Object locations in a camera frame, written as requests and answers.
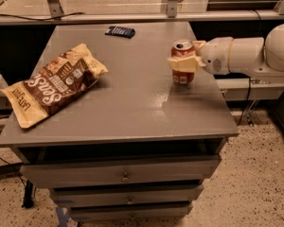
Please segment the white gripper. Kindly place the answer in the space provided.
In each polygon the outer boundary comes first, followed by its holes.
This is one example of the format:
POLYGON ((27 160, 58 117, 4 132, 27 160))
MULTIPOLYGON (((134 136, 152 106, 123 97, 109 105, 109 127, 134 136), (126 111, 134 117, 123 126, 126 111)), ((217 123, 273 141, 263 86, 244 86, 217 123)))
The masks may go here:
POLYGON ((203 67, 212 75, 227 75, 230 73, 228 59, 232 42, 232 37, 215 38, 209 42, 194 41, 195 49, 201 49, 201 57, 172 57, 168 59, 169 67, 183 73, 195 73, 203 67))

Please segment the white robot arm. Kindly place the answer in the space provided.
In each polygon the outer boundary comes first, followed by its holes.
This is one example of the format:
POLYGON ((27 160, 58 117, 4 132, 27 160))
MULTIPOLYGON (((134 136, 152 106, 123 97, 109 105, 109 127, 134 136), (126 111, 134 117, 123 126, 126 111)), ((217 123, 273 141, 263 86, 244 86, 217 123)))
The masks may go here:
POLYGON ((266 38, 215 38, 193 41, 194 51, 168 58, 169 67, 180 73, 200 68, 212 75, 241 73, 267 82, 284 83, 284 24, 266 38))

